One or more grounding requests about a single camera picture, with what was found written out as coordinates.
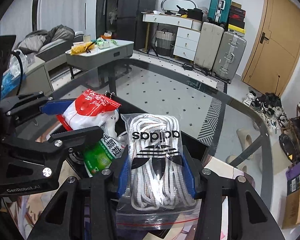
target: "suitcase handle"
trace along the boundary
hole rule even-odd
[[[234,61],[234,54],[231,52],[230,55],[227,54],[226,58],[228,59],[228,63],[232,63]]]
[[[224,10],[226,7],[226,1],[225,0],[220,0],[219,1],[219,9]]]

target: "door frame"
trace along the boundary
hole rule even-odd
[[[251,65],[251,63],[252,63],[253,57],[254,57],[255,52],[256,52],[256,50],[257,50],[257,46],[258,46],[258,44],[259,44],[259,40],[260,40],[260,37],[261,37],[263,25],[264,25],[265,19],[266,19],[267,5],[268,5],[268,0],[264,0],[264,3],[263,3],[263,10],[262,10],[262,16],[261,16],[261,20],[260,20],[259,29],[258,29],[258,32],[257,32],[256,40],[255,40],[255,42],[254,42],[254,44],[253,44],[253,48],[252,48],[252,51],[251,51],[249,60],[248,60],[248,62],[247,62],[247,64],[246,64],[246,67],[244,68],[243,73],[242,73],[242,78],[241,78],[241,81],[242,81],[242,82],[245,82],[244,79],[246,78],[247,72],[248,72],[248,70],[249,70],[249,68],[250,68],[250,65]],[[284,91],[285,88],[287,87],[287,85],[288,85],[288,83],[289,83],[289,81],[290,81],[290,78],[291,78],[291,76],[292,76],[292,74],[293,74],[293,72],[294,72],[294,70],[295,70],[295,68],[296,68],[296,65],[297,65],[298,61],[299,61],[299,57],[300,57],[300,48],[299,48],[298,55],[297,55],[297,57],[296,57],[295,63],[294,63],[294,65],[293,65],[292,69],[291,69],[291,72],[290,72],[290,74],[289,74],[289,77],[288,77],[288,79],[287,79],[285,85],[282,87],[281,91],[277,91],[277,92],[279,92],[278,95],[282,95],[283,91]]]

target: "refrigerator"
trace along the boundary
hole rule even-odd
[[[147,23],[142,12],[153,11],[157,0],[119,0],[117,39],[134,41],[134,49],[145,47]]]
[[[97,0],[96,5],[96,37],[111,31],[112,38],[117,39],[118,0]]]

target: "teal suitcase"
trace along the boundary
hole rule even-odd
[[[225,27],[228,21],[231,0],[211,0],[208,13],[210,23],[216,23]]]

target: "barcode label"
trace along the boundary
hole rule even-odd
[[[296,191],[296,179],[293,179],[291,182],[291,192]]]

